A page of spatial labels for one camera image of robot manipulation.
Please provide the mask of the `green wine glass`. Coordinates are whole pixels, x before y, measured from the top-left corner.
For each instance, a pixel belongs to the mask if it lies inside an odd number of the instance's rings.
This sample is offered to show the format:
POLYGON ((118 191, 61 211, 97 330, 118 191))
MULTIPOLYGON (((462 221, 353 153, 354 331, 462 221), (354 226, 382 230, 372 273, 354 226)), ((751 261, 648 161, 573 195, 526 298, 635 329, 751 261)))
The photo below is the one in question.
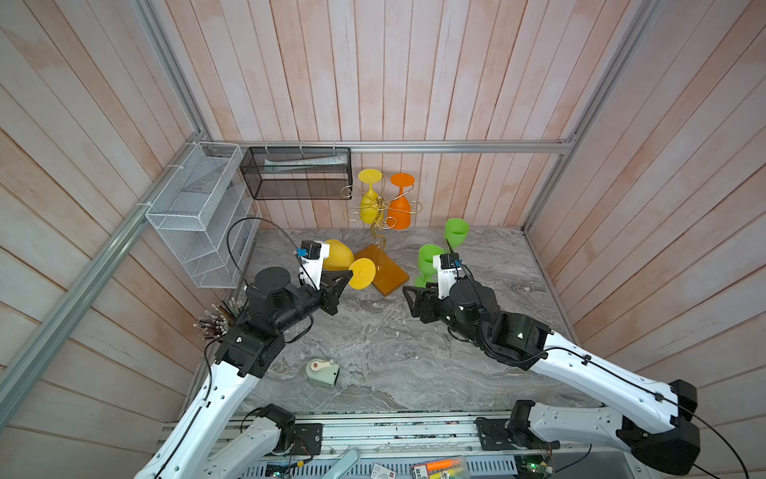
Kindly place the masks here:
POLYGON ((445 224, 444 238, 450 249, 458 249, 465 243, 470 233, 470 225, 463 219, 448 219, 445 224))
POLYGON ((420 277, 415 279, 416 287, 426 287, 427 283, 437 283, 437 269, 433 265, 434 257, 443 255, 444 249, 438 245, 423 245, 418 251, 418 269, 420 277))

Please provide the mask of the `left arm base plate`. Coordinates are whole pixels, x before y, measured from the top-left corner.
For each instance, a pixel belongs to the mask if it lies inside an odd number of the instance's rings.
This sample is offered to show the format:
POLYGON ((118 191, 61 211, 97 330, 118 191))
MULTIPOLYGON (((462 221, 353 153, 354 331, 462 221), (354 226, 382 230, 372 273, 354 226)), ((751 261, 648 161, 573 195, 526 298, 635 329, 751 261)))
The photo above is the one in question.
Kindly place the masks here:
POLYGON ((292 453, 315 457, 321 453, 322 437, 321 423, 298 423, 281 434, 275 447, 267 449, 265 455, 285 456, 292 453))

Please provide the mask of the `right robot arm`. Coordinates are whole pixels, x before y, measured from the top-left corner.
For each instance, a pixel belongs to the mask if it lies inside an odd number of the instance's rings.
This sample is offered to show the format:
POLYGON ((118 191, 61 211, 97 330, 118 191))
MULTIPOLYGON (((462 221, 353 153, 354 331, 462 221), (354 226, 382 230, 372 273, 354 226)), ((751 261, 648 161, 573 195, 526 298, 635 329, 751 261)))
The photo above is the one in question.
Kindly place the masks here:
POLYGON ((578 408, 519 400, 505 423, 512 445, 612 447, 659 472, 690 473, 701 449, 692 422, 697 407, 692 384, 654 381, 616 366, 542 321, 503 311, 492 289, 466 277, 448 295, 440 295, 434 283, 404 287, 403 293, 411 315, 423 323, 441 321, 499 363, 556 379, 600 401, 598 407, 578 408))

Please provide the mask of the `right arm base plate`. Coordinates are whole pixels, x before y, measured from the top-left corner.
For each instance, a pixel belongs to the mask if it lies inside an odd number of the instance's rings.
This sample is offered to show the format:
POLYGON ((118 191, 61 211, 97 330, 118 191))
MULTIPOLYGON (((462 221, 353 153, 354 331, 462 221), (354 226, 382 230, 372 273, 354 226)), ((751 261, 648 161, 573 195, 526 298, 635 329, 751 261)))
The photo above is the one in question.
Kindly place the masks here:
POLYGON ((538 439, 527 429, 516 429, 510 419, 488 419, 478 417, 475 420, 481 448, 484 451, 535 450, 544 451, 561 448, 560 441, 547 442, 538 439))

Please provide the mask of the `gold rack with wooden base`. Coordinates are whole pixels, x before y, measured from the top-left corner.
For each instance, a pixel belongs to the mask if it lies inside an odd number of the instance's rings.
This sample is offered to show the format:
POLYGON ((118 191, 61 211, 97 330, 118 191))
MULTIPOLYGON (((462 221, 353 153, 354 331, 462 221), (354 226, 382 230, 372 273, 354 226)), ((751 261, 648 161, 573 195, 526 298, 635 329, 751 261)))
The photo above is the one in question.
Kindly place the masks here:
MULTIPOLYGON (((362 199, 364 192, 357 187, 348 185, 342 188, 341 197, 343 197, 345 200, 351 200, 353 193, 359 193, 362 199)), ((403 285, 409 281, 410 275, 408 275, 408 273, 406 273, 406 271, 404 271, 400 265, 397 265, 397 263, 395 263, 395 261, 393 261, 393 259, 391 259, 391 257, 389 257, 389 255, 386 253, 387 239, 384 233, 386 231, 393 230, 389 229, 389 227, 386 225, 390 201, 380 197, 378 203, 378 218, 373 222, 372 225, 366 225, 360 219, 360 205, 358 207, 347 207, 343 215, 345 219, 349 221, 349 223, 361 222, 367 227, 373 239, 373 243, 361 251, 358 251, 354 256, 355 259, 367 257, 367 259, 371 259, 371 261, 375 263, 377 267, 377 273, 371 285, 374 285, 378 289, 379 293, 382 293, 385 297, 387 297, 387 295, 391 295, 391 293, 394 293, 394 291, 399 289, 399 287, 403 287, 403 285)), ((421 207, 417 207, 416 211, 412 212, 412 217, 416 213, 419 213, 421 210, 421 207)))

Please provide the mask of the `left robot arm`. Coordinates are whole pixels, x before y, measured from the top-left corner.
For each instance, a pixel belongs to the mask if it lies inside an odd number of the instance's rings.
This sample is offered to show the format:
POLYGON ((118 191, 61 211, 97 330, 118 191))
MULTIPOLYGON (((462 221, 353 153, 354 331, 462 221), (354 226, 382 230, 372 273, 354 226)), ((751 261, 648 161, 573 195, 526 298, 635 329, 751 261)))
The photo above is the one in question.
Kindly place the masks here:
POLYGON ((239 478, 263 456, 289 453, 295 417, 274 404, 261 407, 225 447, 213 447, 284 349, 285 331, 317 311, 336 315, 353 277, 353 271, 322 271, 316 281, 296 285, 283 267, 260 271, 247 287, 247 308, 218 341, 207 382, 138 477, 239 478))

